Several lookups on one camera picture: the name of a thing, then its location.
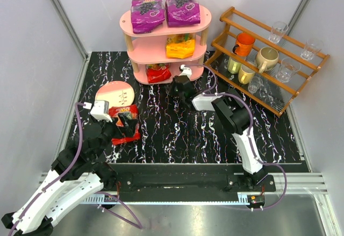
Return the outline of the red candy bag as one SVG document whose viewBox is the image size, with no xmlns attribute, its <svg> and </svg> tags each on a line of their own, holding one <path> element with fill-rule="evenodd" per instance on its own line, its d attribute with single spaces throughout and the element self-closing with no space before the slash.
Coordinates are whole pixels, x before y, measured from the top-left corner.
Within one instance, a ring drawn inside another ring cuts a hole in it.
<svg viewBox="0 0 344 236">
<path fill-rule="evenodd" d="M 169 63 L 156 63 L 146 66 L 146 75 L 148 83 L 158 83 L 171 77 Z"/>
<path fill-rule="evenodd" d="M 125 134 L 123 134 L 121 132 L 121 138 L 120 139 L 119 138 L 112 139 L 112 144 L 113 145 L 120 145 L 120 144 L 125 144 L 125 143 L 128 143 L 128 142 L 133 142 L 133 141 L 139 140 L 141 135 L 140 135 L 140 132 L 139 132 L 139 115 L 138 115 L 138 108 L 137 108 L 137 106 L 135 104 L 132 104 L 130 110 L 129 111 L 124 111 L 124 112 L 121 112 L 121 109 L 118 109 L 118 108 L 111 108 L 109 110 L 110 117 L 116 123 L 117 127 L 120 129 L 122 127 L 122 123 L 121 123 L 121 121 L 118 118 L 118 114 L 119 113 L 125 114 L 128 119 L 137 119 L 138 120 L 136 134 L 135 134 L 135 136 L 133 138 L 128 138 L 128 137 L 126 137 Z"/>
</svg>

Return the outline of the orange candy bag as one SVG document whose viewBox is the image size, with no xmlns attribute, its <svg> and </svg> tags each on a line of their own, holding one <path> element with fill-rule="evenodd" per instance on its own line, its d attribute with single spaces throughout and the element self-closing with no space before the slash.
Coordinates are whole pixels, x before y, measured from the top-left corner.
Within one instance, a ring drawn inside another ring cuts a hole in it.
<svg viewBox="0 0 344 236">
<path fill-rule="evenodd" d="M 185 59 L 193 56 L 196 45 L 195 33 L 171 34 L 167 36 L 166 57 Z"/>
</svg>

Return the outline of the purple candy bag front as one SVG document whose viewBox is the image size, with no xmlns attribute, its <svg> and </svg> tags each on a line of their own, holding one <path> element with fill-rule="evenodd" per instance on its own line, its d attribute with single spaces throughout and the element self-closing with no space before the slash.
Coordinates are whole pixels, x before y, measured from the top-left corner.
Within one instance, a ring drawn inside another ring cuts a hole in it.
<svg viewBox="0 0 344 236">
<path fill-rule="evenodd" d="M 200 24 L 198 0 L 166 0 L 166 17 L 169 27 Z"/>
</svg>

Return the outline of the purple candy bag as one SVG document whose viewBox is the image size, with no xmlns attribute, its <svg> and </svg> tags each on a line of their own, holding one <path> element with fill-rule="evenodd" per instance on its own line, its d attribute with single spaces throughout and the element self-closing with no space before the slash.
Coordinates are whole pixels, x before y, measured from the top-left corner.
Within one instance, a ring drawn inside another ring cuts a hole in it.
<svg viewBox="0 0 344 236">
<path fill-rule="evenodd" d="M 200 24 L 198 0 L 166 0 L 166 17 L 169 27 Z"/>
<path fill-rule="evenodd" d="M 164 21 L 162 0 L 132 0 L 131 24 L 134 34 L 149 33 Z"/>
</svg>

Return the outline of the purple candy bag back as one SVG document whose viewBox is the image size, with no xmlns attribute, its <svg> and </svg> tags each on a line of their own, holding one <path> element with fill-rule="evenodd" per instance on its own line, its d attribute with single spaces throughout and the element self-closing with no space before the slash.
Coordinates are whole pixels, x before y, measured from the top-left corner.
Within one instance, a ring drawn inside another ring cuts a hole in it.
<svg viewBox="0 0 344 236">
<path fill-rule="evenodd" d="M 134 34 L 149 33 L 164 21 L 162 0 L 132 0 L 131 24 Z"/>
</svg>

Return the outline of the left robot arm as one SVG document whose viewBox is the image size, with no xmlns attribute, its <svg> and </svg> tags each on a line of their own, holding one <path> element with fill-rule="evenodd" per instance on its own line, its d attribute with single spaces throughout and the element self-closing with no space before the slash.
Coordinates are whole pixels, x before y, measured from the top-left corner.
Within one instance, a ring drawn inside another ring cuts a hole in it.
<svg viewBox="0 0 344 236">
<path fill-rule="evenodd" d="M 93 194 L 118 191 L 118 173 L 98 158 L 113 138 L 133 135 L 137 119 L 120 114 L 109 122 L 91 124 L 90 135 L 77 117 L 79 140 L 60 152 L 45 180 L 16 212 L 2 217 L 9 235 L 51 235 L 54 227 L 72 209 Z"/>
</svg>

